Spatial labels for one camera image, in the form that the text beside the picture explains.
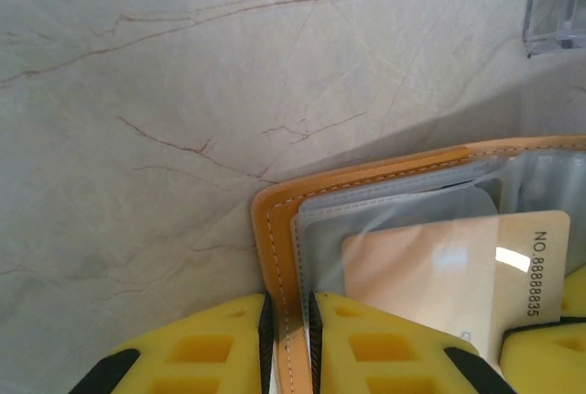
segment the marble surface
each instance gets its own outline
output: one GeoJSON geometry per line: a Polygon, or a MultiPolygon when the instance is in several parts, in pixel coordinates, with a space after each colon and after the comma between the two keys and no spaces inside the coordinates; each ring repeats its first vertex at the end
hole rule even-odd
{"type": "Polygon", "coordinates": [[[525,4],[0,0],[0,392],[261,290],[274,182],[586,131],[586,55],[528,60],[525,4]]]}

